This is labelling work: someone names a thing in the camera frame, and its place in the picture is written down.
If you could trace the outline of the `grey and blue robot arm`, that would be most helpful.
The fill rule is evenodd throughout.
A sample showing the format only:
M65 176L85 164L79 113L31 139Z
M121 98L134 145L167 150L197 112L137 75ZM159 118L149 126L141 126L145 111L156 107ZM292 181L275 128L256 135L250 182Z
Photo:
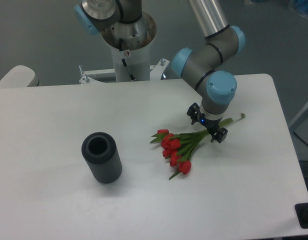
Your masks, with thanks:
M235 96L237 80L218 68L242 51L246 37L239 27L229 24L219 1L191 0L188 4L206 43L199 51L181 49L170 65L202 98L187 111L192 123L203 125L211 139L221 143L228 133L221 120ZM157 26L140 0L83 0L74 13L89 34L101 35L110 46L117 82L150 79L149 47Z

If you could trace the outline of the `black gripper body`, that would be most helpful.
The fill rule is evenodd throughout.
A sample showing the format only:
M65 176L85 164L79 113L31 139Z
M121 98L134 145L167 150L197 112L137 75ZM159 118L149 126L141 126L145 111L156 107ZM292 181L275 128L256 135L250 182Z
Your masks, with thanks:
M223 132L220 127L222 118L221 114L209 114L208 112L198 114L198 122L207 129L209 134L221 134Z

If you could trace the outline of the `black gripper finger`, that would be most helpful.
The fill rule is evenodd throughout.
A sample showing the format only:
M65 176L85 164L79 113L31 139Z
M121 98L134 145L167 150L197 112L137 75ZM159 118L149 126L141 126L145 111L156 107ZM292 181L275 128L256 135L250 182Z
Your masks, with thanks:
M201 122L201 111L199 105L194 102L187 110L186 114L191 119L191 125Z
M228 134L228 130L224 127L217 127L216 132L211 135L210 142L213 143L214 141L218 142L219 144L222 143Z

